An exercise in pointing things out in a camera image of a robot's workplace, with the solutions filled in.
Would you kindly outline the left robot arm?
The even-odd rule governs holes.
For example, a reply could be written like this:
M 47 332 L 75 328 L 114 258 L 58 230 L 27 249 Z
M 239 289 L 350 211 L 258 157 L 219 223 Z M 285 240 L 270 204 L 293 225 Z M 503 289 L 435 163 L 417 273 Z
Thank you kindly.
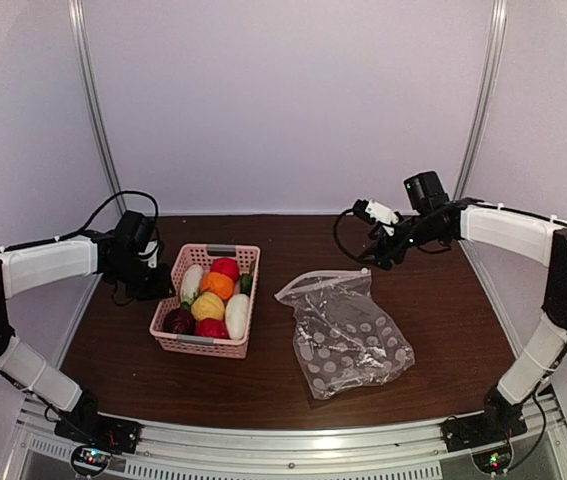
M 33 324 L 54 325 L 70 316 L 44 299 L 60 296 L 68 285 L 86 285 L 93 278 L 122 293 L 123 303 L 160 300 L 174 287 L 168 265 L 160 262 L 163 243 L 157 220 L 127 211 L 109 231 L 87 227 L 75 233 L 0 247 L 0 376 L 54 412 L 86 444 L 107 433 L 96 396 L 62 373 L 40 352 L 41 339 L 27 343 L 17 332 L 28 306 Z

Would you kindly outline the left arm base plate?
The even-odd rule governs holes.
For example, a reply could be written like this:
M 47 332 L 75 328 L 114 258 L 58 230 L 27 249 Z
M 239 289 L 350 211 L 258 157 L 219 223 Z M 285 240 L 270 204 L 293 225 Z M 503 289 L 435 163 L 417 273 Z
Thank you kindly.
M 59 421 L 54 433 L 75 443 L 97 446 L 115 454 L 134 454 L 140 439 L 140 423 L 119 418 L 99 415 L 93 427 L 70 426 L 66 421 Z

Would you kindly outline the pink plastic basket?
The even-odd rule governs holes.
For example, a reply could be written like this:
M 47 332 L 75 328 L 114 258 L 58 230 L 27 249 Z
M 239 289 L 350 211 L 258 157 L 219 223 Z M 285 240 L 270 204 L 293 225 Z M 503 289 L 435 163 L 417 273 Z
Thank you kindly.
M 176 293 L 159 302 L 149 333 L 165 351 L 247 356 L 261 249 L 184 245 L 173 265 Z

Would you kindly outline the yellow peach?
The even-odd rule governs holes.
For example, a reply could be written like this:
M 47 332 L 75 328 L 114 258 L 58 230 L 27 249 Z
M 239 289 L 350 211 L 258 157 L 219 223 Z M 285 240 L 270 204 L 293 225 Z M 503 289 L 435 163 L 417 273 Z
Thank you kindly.
M 213 293 L 202 293 L 192 304 L 191 313 L 196 322 L 205 318 L 224 320 L 225 304 Z

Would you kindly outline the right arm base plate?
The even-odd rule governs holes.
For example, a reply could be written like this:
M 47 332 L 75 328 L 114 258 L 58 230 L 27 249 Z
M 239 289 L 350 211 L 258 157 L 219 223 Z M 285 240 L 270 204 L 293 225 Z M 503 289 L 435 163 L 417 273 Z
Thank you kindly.
M 444 420 L 440 427 L 448 452 L 504 442 L 511 436 L 522 435 L 528 431 L 524 420 L 516 420 L 512 427 L 490 426 L 483 413 L 465 417 L 451 416 Z

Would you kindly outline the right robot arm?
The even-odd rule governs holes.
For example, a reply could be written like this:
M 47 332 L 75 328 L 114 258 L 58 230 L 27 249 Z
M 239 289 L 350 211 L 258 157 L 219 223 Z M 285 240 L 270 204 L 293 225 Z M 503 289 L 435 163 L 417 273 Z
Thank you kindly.
M 508 290 L 524 304 L 508 311 L 529 324 L 519 334 L 514 363 L 486 394 L 475 423 L 482 440 L 496 441 L 513 429 L 523 404 L 567 355 L 567 220 L 477 198 L 452 199 L 434 171 L 416 174 L 403 185 L 410 214 L 374 200 L 355 202 L 354 216 L 373 228 L 370 246 L 355 257 L 358 262 L 390 270 L 411 249 L 437 243 L 447 251 L 458 242 L 514 263 L 491 275 L 513 281 Z

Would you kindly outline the clear zip top bag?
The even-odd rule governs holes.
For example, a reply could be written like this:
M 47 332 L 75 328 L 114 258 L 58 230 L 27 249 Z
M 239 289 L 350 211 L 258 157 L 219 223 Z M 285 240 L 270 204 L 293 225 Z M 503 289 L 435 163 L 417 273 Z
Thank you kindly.
M 389 383 L 415 364 L 400 329 L 372 298 L 372 274 L 315 270 L 275 294 L 293 309 L 293 347 L 316 400 Z

